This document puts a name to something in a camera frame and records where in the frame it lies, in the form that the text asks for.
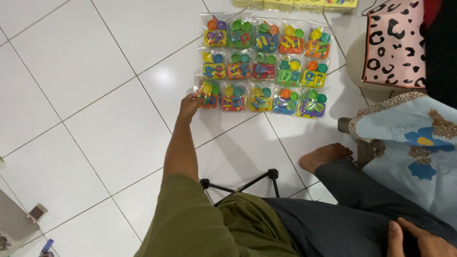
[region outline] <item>hand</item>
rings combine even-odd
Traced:
[[[454,246],[403,218],[389,223],[387,257],[404,257],[402,228],[417,238],[421,257],[457,257],[457,249]]]
[[[195,94],[190,94],[181,100],[181,108],[178,114],[178,121],[191,123],[192,117],[197,112],[198,107],[205,101],[205,98],[195,98]]]

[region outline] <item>blue flower print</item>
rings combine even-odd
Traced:
[[[410,145],[422,146],[432,153],[439,150],[451,152],[455,150],[455,146],[451,143],[440,139],[434,139],[432,133],[435,131],[434,127],[420,128],[417,132],[409,132],[404,137],[409,141]]]
[[[436,175],[436,170],[431,167],[431,164],[420,164],[417,161],[408,165],[411,175],[417,176],[419,179],[431,180]]]

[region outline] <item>light blue fabric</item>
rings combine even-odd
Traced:
[[[386,146],[363,171],[457,229],[457,137],[433,134],[431,109],[457,124],[457,110],[428,96],[362,117],[356,124],[359,137]],[[430,151],[431,163],[411,157],[411,146]]]

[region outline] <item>pink bag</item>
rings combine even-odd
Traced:
[[[390,0],[369,11],[362,81],[425,88],[423,21],[423,0]]]

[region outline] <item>tiled floor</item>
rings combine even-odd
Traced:
[[[359,2],[352,15],[255,11],[329,23],[341,46],[330,54],[329,108],[319,120],[200,110],[191,128],[201,178],[237,188],[276,168],[283,197],[336,203],[298,158],[337,141],[356,150],[337,119],[384,100],[366,92],[378,97],[366,101],[345,72],[374,0]],[[0,189],[27,211],[49,209],[12,257],[36,257],[49,238],[56,256],[133,255],[154,215],[179,102],[199,70],[199,13],[208,11],[251,12],[230,0],[0,2]],[[247,192],[274,195],[268,180]]]

